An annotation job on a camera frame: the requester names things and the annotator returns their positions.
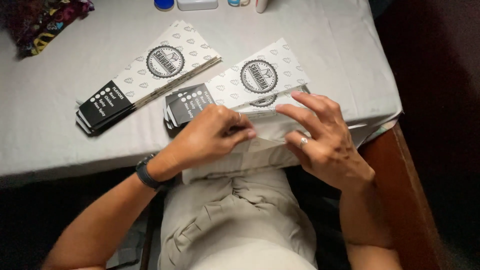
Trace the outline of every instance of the beige pants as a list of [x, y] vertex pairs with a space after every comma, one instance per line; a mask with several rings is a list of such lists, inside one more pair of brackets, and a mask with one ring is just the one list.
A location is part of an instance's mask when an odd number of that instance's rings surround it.
[[158, 268], [188, 269], [219, 250], [262, 239], [316, 266], [312, 224], [283, 170], [181, 184], [165, 200]]

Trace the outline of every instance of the stack of paper bags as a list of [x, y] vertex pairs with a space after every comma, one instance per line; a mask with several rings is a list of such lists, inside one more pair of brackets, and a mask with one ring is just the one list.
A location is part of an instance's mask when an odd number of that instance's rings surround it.
[[100, 134], [220, 60], [220, 55], [190, 24], [174, 22], [121, 73], [80, 105], [76, 121], [87, 134]]
[[183, 127], [208, 104], [224, 105], [250, 119], [275, 116], [277, 104], [303, 107], [290, 93], [308, 92], [309, 81], [282, 38], [208, 82], [166, 96], [166, 126]]

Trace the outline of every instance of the silver ring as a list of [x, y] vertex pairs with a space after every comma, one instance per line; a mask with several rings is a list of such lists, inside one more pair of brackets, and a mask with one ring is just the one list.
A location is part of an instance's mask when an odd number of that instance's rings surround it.
[[303, 148], [303, 146], [304, 146], [305, 144], [307, 144], [307, 143], [308, 143], [308, 139], [305, 138], [305, 137], [303, 137], [303, 138], [300, 140], [300, 148]]
[[240, 116], [240, 117], [239, 117], [239, 121], [238, 121], [235, 125], [240, 124], [240, 121], [241, 121], [241, 113], [239, 113], [239, 116]]

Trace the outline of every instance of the shawarma logo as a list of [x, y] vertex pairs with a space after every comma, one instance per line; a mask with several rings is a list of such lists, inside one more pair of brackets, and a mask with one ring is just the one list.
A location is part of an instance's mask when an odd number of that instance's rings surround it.
[[261, 100], [257, 100], [255, 102], [252, 102], [252, 103], [250, 103], [250, 105], [255, 106], [255, 107], [267, 107], [267, 106], [270, 106], [272, 103], [275, 102], [277, 96], [278, 95], [269, 96], [269, 97], [263, 98]]
[[263, 60], [248, 61], [240, 71], [243, 86], [254, 93], [268, 93], [278, 82], [275, 68]]
[[176, 48], [168, 45], [158, 46], [147, 56], [147, 68], [155, 76], [170, 78], [182, 71], [185, 58]]

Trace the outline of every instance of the white bottle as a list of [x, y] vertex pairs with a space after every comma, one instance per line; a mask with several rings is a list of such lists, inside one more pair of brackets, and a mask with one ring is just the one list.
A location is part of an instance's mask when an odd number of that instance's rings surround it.
[[255, 9], [258, 13], [264, 12], [265, 8], [267, 7], [268, 0], [257, 0], [255, 4]]

